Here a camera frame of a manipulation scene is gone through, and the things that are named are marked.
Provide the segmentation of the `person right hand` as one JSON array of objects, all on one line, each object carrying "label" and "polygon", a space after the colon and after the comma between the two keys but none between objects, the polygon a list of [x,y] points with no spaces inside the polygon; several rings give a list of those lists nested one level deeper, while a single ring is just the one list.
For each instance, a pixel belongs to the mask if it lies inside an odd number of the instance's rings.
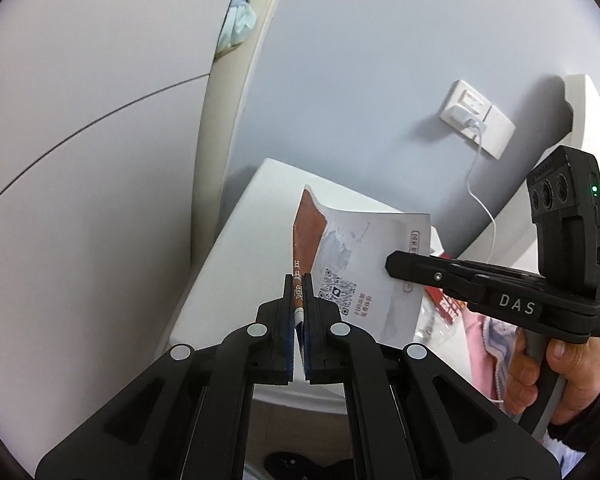
[{"label": "person right hand", "polygon": [[[566,344],[552,339],[545,356],[550,369],[566,380],[562,400],[552,416],[553,424],[562,425],[583,412],[600,395],[600,338],[591,338],[586,344]],[[519,415],[535,402],[539,376],[539,364],[527,354],[526,335],[518,330],[504,393],[509,413]]]}]

